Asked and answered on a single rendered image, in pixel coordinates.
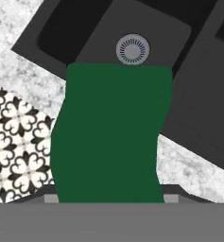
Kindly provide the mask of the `black double sink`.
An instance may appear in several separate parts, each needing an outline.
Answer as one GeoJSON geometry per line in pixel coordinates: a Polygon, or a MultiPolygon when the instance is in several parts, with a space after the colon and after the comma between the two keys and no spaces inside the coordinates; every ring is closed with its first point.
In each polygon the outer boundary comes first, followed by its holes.
{"type": "Polygon", "coordinates": [[[224,0],[44,0],[13,46],[66,79],[69,64],[123,64],[124,35],[147,39],[140,65],[172,71],[162,133],[224,169],[224,0]]]}

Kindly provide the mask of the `grey round sink drain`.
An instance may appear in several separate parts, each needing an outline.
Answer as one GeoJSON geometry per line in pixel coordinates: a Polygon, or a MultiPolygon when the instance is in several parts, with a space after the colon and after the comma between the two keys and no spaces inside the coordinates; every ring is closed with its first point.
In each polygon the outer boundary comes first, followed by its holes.
{"type": "Polygon", "coordinates": [[[150,53],[147,39],[139,34],[124,35],[116,44],[116,57],[126,65],[140,65],[146,61],[150,53]]]}

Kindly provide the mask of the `dark green sponge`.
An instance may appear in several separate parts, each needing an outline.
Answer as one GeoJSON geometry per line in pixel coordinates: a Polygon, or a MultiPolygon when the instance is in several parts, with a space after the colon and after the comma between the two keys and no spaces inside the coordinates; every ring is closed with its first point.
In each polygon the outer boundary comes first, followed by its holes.
{"type": "Polygon", "coordinates": [[[165,66],[71,63],[51,135],[61,202],[161,202],[157,140],[172,97],[165,66]]]}

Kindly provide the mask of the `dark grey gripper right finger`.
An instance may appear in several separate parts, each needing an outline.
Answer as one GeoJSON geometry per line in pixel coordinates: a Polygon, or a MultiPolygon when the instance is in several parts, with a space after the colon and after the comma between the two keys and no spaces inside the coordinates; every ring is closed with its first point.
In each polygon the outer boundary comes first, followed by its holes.
{"type": "Polygon", "coordinates": [[[205,199],[196,197],[194,195],[189,195],[179,185],[164,184],[162,189],[164,193],[164,201],[166,203],[203,203],[205,201],[205,199]]]}

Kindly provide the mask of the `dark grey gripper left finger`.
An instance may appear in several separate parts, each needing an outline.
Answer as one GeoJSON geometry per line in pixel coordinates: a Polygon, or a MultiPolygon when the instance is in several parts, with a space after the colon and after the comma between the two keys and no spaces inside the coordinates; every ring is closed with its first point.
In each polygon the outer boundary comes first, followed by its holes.
{"type": "Polygon", "coordinates": [[[54,184],[45,185],[37,192],[27,197],[18,200],[19,203],[29,202],[29,203],[58,203],[59,198],[56,191],[56,186],[54,184]]]}

